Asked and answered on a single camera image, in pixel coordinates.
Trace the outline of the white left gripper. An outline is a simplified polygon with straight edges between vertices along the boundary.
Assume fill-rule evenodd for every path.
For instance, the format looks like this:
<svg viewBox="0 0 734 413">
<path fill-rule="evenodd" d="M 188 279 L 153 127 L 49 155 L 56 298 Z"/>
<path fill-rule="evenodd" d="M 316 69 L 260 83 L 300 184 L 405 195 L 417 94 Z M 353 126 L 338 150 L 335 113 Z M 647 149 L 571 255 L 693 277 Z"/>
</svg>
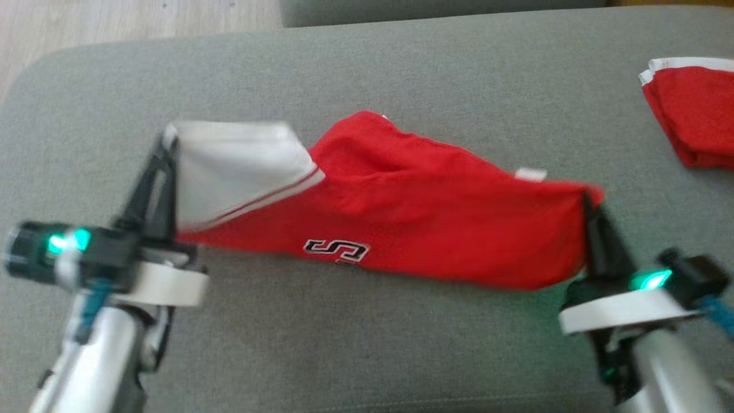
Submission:
<svg viewBox="0 0 734 413">
<path fill-rule="evenodd" d="M 154 239 L 174 241 L 177 233 L 177 167 L 178 138 L 162 134 L 157 137 L 147 163 L 142 169 L 125 206 L 114 220 L 114 228 L 144 233 L 151 194 L 158 172 L 163 175 L 154 209 Z M 87 241 L 88 230 L 70 228 L 57 235 L 57 285 L 70 293 L 91 293 L 92 287 L 82 278 L 81 241 Z M 184 270 L 172 265 L 138 261 L 132 270 L 132 287 L 128 292 L 110 290 L 116 301 L 173 307 L 197 307 L 204 303 L 209 276 L 198 270 Z"/>
</svg>

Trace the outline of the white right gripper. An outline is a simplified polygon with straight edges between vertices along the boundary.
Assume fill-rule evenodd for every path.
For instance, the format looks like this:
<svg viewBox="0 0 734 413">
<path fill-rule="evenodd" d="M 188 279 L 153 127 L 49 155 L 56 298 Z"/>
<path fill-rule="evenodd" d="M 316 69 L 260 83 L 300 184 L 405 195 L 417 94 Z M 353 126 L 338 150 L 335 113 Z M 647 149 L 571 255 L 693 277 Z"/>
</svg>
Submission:
<svg viewBox="0 0 734 413">
<path fill-rule="evenodd" d="M 559 312 L 565 335 L 698 316 L 697 310 L 684 309 L 664 290 L 671 270 L 634 274 L 634 257 L 613 219 L 603 206 L 594 204 L 590 192 L 582 196 L 582 206 L 587 277 L 567 287 Z"/>
</svg>

